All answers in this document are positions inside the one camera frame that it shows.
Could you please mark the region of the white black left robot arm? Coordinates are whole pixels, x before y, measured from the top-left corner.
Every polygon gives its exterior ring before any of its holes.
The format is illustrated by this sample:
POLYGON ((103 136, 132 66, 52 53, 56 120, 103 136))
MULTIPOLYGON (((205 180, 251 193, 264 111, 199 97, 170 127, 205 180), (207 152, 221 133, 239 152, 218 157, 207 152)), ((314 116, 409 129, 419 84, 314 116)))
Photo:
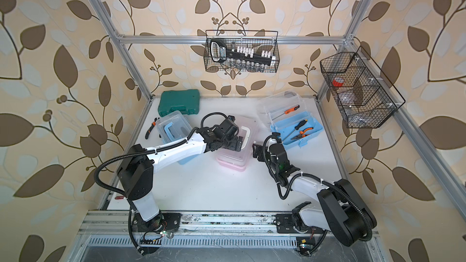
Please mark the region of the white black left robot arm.
POLYGON ((219 149, 239 152, 242 144, 243 137, 239 135, 235 117, 213 112, 201 119, 200 127, 194 127, 187 137, 179 141, 149 148, 137 144, 128 154, 103 162, 94 170, 93 179, 99 187, 124 196, 130 209, 139 213, 143 221, 151 223, 162 219, 153 194, 155 173, 190 156, 219 149), (121 161, 116 173, 122 189, 106 184, 100 178, 100 172, 117 161, 121 161))

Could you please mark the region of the light blue toolbox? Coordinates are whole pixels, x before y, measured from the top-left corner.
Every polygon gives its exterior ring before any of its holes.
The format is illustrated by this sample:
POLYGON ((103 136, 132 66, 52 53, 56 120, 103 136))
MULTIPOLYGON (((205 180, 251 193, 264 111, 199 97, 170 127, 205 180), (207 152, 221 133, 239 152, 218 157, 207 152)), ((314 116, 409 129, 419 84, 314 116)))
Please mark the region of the light blue toolbox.
POLYGON ((285 138, 301 120, 308 120, 304 126, 298 131, 293 132, 289 138, 285 141, 282 140, 285 149, 307 145, 310 139, 318 136, 324 129, 318 120, 313 117, 312 113, 308 111, 304 99, 293 90, 287 90, 258 100, 256 109, 258 117, 263 124, 272 132, 280 133, 281 139, 285 138), (296 111, 272 120, 272 118, 282 114, 285 110, 297 105, 300 105, 300 108, 296 111), (291 139, 308 127, 314 127, 314 129, 307 137, 297 140, 291 139))

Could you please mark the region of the blue clear-lid toolbox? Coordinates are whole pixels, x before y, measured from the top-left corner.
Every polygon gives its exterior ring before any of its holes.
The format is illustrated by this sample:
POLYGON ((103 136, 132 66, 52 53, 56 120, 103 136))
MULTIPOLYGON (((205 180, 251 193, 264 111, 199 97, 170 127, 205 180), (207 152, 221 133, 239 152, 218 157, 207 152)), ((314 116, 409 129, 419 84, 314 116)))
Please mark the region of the blue clear-lid toolbox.
POLYGON ((158 119, 155 122, 155 128, 159 132, 163 144, 180 141, 192 131, 192 126, 178 110, 158 119))

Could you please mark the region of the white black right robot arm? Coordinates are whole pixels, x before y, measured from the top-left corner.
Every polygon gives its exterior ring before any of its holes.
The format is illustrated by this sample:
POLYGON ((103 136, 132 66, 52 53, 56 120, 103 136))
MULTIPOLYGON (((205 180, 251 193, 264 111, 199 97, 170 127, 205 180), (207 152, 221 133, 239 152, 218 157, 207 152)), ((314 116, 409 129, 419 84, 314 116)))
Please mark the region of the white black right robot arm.
POLYGON ((377 226, 374 214, 346 179, 326 181, 291 164, 279 133, 253 144, 253 157, 264 162, 281 200, 292 191, 314 201, 305 201, 291 212, 292 231, 307 234, 314 228, 331 232, 344 246, 370 241, 377 226))

